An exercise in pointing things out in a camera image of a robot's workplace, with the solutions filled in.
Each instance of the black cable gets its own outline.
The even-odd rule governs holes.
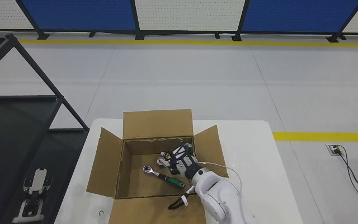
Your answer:
[[[354,180],[358,183],[358,180],[356,179],[356,176],[354,175],[354,172],[352,171],[352,169],[349,167],[349,165],[348,165],[348,154],[347,154],[347,151],[346,151],[346,149],[343,147],[343,146],[341,146],[341,145],[337,145],[337,147],[342,147],[343,148],[343,150],[345,151],[345,154],[346,154],[346,160],[343,158],[343,156],[342,156],[342,153],[341,153],[341,151],[339,150],[339,149],[337,149],[337,153],[339,154],[339,156],[341,156],[341,158],[343,159],[343,161],[345,162],[345,164],[347,165],[347,171],[348,171],[348,176],[349,176],[349,179],[351,180],[351,183],[352,183],[352,185],[353,185],[353,187],[354,187],[354,189],[356,190],[356,192],[358,193],[358,190],[357,190],[357,188],[356,188],[356,186],[354,185],[354,183],[353,183],[353,181],[352,181],[352,177],[351,177],[351,172],[352,172],[352,175],[353,175],[353,178],[354,178]]]
[[[356,176],[354,175],[354,172],[352,171],[352,169],[351,169],[351,168],[349,167],[349,165],[348,165],[348,154],[347,154],[346,149],[345,149],[343,146],[341,146],[340,144],[338,144],[337,146],[342,147],[343,150],[345,151],[347,162],[346,162],[346,160],[342,157],[342,154],[340,154],[340,156],[342,157],[343,161],[344,161],[345,164],[347,165],[347,169],[351,170],[354,180],[358,183],[358,180],[357,180]]]

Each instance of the white cable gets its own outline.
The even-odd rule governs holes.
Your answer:
[[[223,168],[232,170],[232,171],[234,171],[234,173],[239,177],[239,180],[240,180],[240,191],[236,188],[235,185],[233,185],[232,183],[231,183],[231,184],[232,184],[232,185],[234,186],[234,188],[239,192],[239,195],[240,195],[240,197],[239,197],[240,211],[241,211],[241,215],[242,215],[242,219],[244,220],[244,223],[247,224],[247,223],[246,223],[246,220],[245,220],[244,210],[243,210],[243,207],[242,207],[242,200],[241,200],[241,198],[242,198],[242,180],[241,180],[240,175],[239,175],[234,169],[232,169],[232,168],[230,168],[230,167],[227,167],[227,166],[215,164],[215,163],[213,163],[213,162],[198,162],[198,163],[200,163],[200,164],[211,164],[211,165],[220,166],[220,167],[223,167]]]

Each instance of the white table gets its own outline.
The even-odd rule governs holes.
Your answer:
[[[194,133],[218,125],[225,162],[240,174],[243,181],[243,203],[258,217],[261,224],[302,224],[267,122],[194,120],[193,124]],[[106,224],[109,221],[113,199],[86,192],[101,127],[122,137],[122,119],[101,118],[93,122],[56,224]],[[228,174],[231,182],[239,186],[237,176],[230,170]],[[206,214],[206,220],[208,224],[216,223],[209,214]]]

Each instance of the open cardboard box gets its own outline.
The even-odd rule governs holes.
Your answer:
[[[205,224],[204,208],[197,196],[189,205],[174,211],[168,206],[177,200],[189,183],[180,175],[171,175],[157,166],[162,151],[192,143],[199,161],[224,165],[217,126],[193,134],[191,110],[125,112],[123,139],[102,128],[87,191],[113,197],[109,224]],[[143,172],[143,166],[186,184],[176,188],[154,175]],[[227,177],[225,168],[207,165],[208,169]]]

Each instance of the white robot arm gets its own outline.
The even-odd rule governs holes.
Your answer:
[[[257,218],[243,208],[241,192],[226,178],[201,167],[190,144],[161,155],[157,163],[166,166],[172,174],[188,178],[205,210],[220,224],[259,224]]]
[[[204,208],[220,224],[259,224],[247,209],[243,209],[241,195],[227,179],[206,168],[197,172],[192,180],[195,192]]]

